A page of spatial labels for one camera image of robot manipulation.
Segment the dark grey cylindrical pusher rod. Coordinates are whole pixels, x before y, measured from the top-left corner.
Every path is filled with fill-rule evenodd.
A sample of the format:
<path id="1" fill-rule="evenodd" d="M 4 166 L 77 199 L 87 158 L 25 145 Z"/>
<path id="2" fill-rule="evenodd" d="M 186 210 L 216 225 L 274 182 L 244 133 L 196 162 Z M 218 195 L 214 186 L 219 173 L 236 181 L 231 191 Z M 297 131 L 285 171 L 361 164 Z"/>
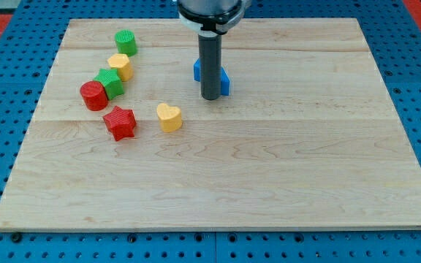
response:
<path id="1" fill-rule="evenodd" d="M 206 100 L 221 95 L 221 36 L 198 36 L 201 96 Z"/>

